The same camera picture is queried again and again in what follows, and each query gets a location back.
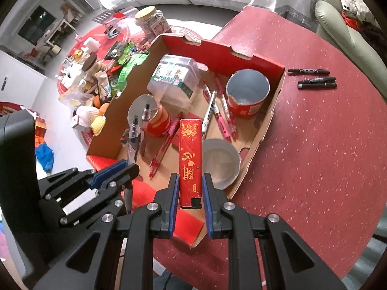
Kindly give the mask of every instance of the brown lid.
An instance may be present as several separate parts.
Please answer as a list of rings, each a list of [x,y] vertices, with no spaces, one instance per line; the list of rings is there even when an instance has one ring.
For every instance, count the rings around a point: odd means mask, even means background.
[[[95,53],[90,53],[90,56],[86,59],[85,63],[82,66],[82,71],[86,72],[90,70],[93,64],[97,61],[97,55]]]
[[[148,6],[146,8],[143,8],[142,10],[138,11],[137,14],[134,16],[136,20],[143,21],[149,17],[151,17],[154,13],[156,13],[156,7],[155,6]]]

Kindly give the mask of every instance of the orange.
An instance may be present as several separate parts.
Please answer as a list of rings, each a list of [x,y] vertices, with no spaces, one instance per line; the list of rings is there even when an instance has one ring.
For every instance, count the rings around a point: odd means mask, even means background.
[[[106,112],[106,110],[107,110],[108,107],[109,107],[109,103],[108,103],[108,102],[107,102],[107,103],[104,103],[104,104],[100,107],[100,109],[99,109],[99,115],[100,115],[100,116],[103,116],[104,113]]]
[[[99,102],[98,96],[94,97],[94,106],[98,109],[101,107],[101,103]]]

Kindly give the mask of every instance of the white floor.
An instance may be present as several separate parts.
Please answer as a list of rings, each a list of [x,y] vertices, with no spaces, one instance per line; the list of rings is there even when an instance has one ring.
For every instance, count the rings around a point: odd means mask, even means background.
[[[157,8],[164,12],[170,25],[186,27],[204,39],[212,39],[237,14],[227,9],[195,5],[161,5]],[[98,25],[91,19],[100,12],[101,10],[97,10],[83,17],[82,24],[77,27],[77,33],[82,36]],[[87,147],[80,132],[70,127],[72,112],[58,101],[55,75],[74,45],[74,38],[75,33],[63,42],[59,55],[46,66],[48,79],[43,83],[33,105],[33,109],[46,120],[45,140],[54,152],[52,174],[73,167],[80,171],[91,168],[86,160]]]

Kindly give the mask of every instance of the white cabinet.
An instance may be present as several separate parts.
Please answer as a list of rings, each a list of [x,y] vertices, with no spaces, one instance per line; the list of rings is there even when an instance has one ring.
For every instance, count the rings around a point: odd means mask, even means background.
[[[31,108],[46,77],[0,51],[0,101]]]

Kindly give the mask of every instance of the red lighter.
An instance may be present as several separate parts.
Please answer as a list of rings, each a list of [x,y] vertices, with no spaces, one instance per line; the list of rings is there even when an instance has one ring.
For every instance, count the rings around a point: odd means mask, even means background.
[[[202,198],[202,121],[180,120],[179,179],[180,207],[201,209]]]

